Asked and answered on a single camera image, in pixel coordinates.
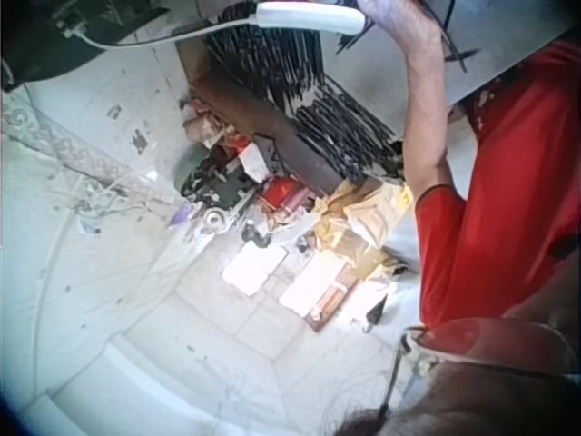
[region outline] eyeglasses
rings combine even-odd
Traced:
[[[575,352],[560,332],[544,324],[510,318],[463,318],[432,330],[412,327],[399,339],[380,417],[389,413],[401,359],[412,351],[418,351],[420,359],[475,364],[527,377],[567,377],[576,382],[579,377]]]

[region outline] person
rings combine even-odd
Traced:
[[[421,320],[429,328],[474,316],[549,324],[578,358],[578,45],[554,42],[468,102],[478,152],[463,200],[446,160],[438,27],[413,0],[359,6],[393,37],[408,68],[403,157],[416,200]],[[579,387],[565,378],[442,362],[415,403],[389,414],[357,412],[334,434],[577,434],[580,399]]]
[[[404,174],[415,198],[420,319],[500,316],[578,247],[581,49],[556,41],[468,106],[478,151],[467,200],[446,159],[440,31],[413,0],[359,0],[401,48],[409,103]]]

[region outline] red sleeve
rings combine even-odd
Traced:
[[[430,188],[416,203],[421,270],[419,317],[428,327],[438,323],[444,310],[465,205],[449,185]]]

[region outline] red shirt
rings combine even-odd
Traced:
[[[551,247],[579,232],[580,83],[581,50],[556,42],[474,102],[468,199],[442,185],[416,205],[427,326],[499,316],[555,272]]]

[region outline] hand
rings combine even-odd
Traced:
[[[438,25],[424,15],[415,0],[358,0],[361,11],[398,43],[407,59],[441,55]]]

